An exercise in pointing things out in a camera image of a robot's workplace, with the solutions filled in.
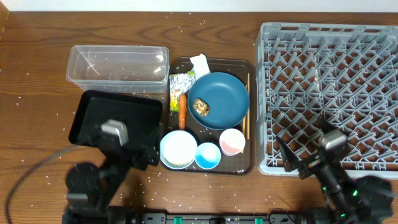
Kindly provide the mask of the pink cup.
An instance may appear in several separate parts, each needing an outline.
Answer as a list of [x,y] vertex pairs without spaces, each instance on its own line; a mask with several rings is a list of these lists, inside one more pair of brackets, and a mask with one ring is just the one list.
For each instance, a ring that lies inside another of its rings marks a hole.
[[235,156],[244,150],[246,139],[240,130],[231,128],[221,133],[219,144],[225,155]]

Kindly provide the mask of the small blue cup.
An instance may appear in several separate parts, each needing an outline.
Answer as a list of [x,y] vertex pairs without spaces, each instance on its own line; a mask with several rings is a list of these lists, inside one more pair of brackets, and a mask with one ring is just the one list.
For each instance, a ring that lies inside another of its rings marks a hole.
[[205,170],[214,169],[221,160],[221,152],[217,145],[205,142],[197,147],[195,162]]

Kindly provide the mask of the dark blue plate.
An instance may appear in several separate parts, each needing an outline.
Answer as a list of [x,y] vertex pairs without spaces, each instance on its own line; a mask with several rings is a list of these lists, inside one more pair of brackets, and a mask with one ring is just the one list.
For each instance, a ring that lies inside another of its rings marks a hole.
[[[208,116],[200,116],[193,108],[196,98],[210,107]],[[222,130],[237,126],[250,106],[245,84],[236,76],[215,72],[199,78],[188,92],[188,110],[193,119],[208,129]]]

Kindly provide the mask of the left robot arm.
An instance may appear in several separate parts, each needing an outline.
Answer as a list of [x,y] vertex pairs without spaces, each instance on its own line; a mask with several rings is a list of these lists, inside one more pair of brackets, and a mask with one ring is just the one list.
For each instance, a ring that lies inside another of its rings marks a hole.
[[159,163],[158,125],[133,140],[132,131],[116,120],[101,124],[98,149],[106,159],[101,166],[82,162],[68,171],[65,184],[68,189],[68,205],[62,223],[141,223],[141,215],[132,207],[111,206],[110,202],[130,169],[146,170]]

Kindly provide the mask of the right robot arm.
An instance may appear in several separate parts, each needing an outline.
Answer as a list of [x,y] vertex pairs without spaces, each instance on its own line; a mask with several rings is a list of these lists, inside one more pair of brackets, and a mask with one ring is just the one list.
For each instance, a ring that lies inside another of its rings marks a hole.
[[288,145],[276,138],[282,153],[284,169],[298,171],[301,179],[315,176],[322,187],[326,209],[301,215],[297,223],[382,223],[393,215],[395,194],[391,183],[376,176],[353,180],[340,166],[348,155],[348,135],[340,130],[324,134],[318,151],[300,160]]

